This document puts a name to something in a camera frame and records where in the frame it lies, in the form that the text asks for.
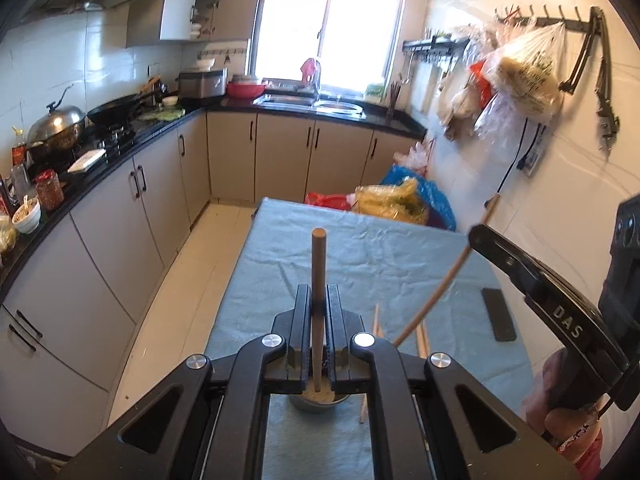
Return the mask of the right hand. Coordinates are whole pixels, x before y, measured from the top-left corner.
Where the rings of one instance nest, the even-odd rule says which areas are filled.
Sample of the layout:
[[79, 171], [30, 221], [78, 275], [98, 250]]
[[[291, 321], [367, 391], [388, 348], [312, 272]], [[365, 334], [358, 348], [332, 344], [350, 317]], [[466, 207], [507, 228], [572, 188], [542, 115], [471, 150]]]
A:
[[[590, 419], [586, 410], [551, 408], [550, 392], [561, 377], [566, 351], [555, 351], [536, 375], [533, 390], [522, 403], [521, 415], [536, 434], [549, 431], [552, 437], [565, 442]], [[601, 471], [602, 431], [594, 422], [580, 437], [564, 448], [562, 456], [571, 462], [582, 479], [595, 479]]]

